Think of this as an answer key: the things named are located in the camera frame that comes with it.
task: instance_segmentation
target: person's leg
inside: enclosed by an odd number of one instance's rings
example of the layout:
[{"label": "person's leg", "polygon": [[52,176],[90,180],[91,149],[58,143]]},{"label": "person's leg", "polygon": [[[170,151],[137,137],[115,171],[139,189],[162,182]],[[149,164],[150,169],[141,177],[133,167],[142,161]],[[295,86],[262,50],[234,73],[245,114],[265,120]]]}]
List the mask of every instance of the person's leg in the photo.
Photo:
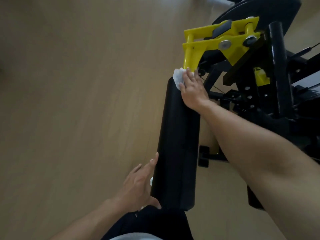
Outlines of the person's leg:
[{"label": "person's leg", "polygon": [[193,240],[186,214],[178,209],[146,206],[138,212],[126,214],[102,238],[107,240],[126,233],[143,232],[163,240]]}]

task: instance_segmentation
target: screw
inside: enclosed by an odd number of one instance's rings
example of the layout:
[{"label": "screw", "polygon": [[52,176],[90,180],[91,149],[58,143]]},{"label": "screw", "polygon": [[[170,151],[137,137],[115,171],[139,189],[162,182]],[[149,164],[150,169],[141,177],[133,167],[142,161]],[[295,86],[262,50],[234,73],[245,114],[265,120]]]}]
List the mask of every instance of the screw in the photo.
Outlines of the screw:
[{"label": "screw", "polygon": [[257,37],[254,35],[249,35],[248,37],[246,37],[246,39],[243,41],[243,46],[245,47],[251,47],[256,41],[257,41]]},{"label": "screw", "polygon": [[218,44],[218,48],[222,51],[227,50],[231,47],[231,41],[230,40],[223,40]]}]

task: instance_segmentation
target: floor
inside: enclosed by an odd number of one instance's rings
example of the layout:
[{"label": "floor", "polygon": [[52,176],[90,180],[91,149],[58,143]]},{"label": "floor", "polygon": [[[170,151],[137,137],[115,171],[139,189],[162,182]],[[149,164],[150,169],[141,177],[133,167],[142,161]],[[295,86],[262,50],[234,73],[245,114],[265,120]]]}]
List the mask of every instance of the floor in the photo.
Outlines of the floor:
[{"label": "floor", "polygon": [[[286,35],[293,52],[320,40],[319,0],[302,1]],[[216,0],[0,0],[0,239],[49,238],[154,155],[183,30],[228,8]],[[200,144],[217,150],[204,121]],[[187,213],[195,239],[284,239],[266,212],[248,206],[229,164],[198,168],[196,184]]]}]

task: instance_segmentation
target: exercise machine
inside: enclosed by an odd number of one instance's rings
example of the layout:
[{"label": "exercise machine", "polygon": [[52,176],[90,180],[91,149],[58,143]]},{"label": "exercise machine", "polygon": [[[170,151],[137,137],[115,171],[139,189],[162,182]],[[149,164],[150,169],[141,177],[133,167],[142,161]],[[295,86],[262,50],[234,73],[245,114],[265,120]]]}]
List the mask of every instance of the exercise machine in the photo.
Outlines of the exercise machine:
[{"label": "exercise machine", "polygon": [[[320,54],[302,58],[313,47],[292,53],[284,35],[300,0],[244,0],[212,25],[185,30],[183,68],[208,73],[209,98],[242,118],[273,131],[320,159]],[[222,72],[227,93],[210,91]],[[199,146],[200,115],[186,107],[173,78],[168,81],[159,137],[159,161],[151,195],[166,208],[190,210],[195,203],[196,169],[209,160],[227,162],[221,149]],[[249,205],[263,209],[248,190]]]}]

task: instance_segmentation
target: hand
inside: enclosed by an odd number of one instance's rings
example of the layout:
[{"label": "hand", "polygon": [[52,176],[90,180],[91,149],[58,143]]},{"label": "hand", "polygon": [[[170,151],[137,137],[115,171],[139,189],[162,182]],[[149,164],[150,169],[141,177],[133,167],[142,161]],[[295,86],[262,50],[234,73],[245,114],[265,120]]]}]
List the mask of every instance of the hand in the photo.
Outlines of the hand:
[{"label": "hand", "polygon": [[194,70],[193,75],[187,68],[182,77],[184,84],[179,83],[182,99],[190,109],[199,112],[200,107],[209,100],[209,96],[198,75],[198,70]]},{"label": "hand", "polygon": [[126,177],[122,188],[115,196],[119,206],[127,212],[140,210],[142,207],[152,205],[161,209],[159,201],[150,196],[150,178],[158,162],[159,154],[151,159],[148,164],[142,168],[142,164],[136,166]]}]

